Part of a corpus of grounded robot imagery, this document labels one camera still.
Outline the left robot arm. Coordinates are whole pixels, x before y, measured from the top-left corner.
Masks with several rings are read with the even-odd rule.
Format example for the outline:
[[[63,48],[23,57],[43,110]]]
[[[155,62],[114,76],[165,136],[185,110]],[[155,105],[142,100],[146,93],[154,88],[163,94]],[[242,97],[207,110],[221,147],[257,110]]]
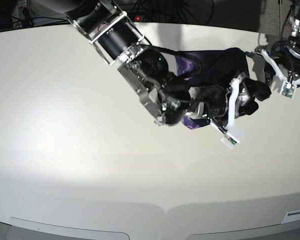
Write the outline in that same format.
[[[279,37],[266,37],[268,44],[259,45],[247,56],[254,61],[253,71],[257,80],[271,86],[276,75],[275,68],[265,60],[265,56],[274,61],[285,80],[300,88],[300,0],[292,0],[289,11],[280,27]]]

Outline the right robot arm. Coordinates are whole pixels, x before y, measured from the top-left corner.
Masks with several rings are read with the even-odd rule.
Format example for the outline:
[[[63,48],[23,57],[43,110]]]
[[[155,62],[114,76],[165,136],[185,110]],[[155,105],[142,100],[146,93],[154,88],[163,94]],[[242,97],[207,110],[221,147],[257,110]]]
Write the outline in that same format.
[[[202,72],[200,60],[152,45],[113,0],[43,0],[41,4],[65,15],[108,65],[118,65],[157,125],[174,126],[188,117],[204,120],[223,133],[235,127],[240,77],[231,77],[225,85],[192,82]]]

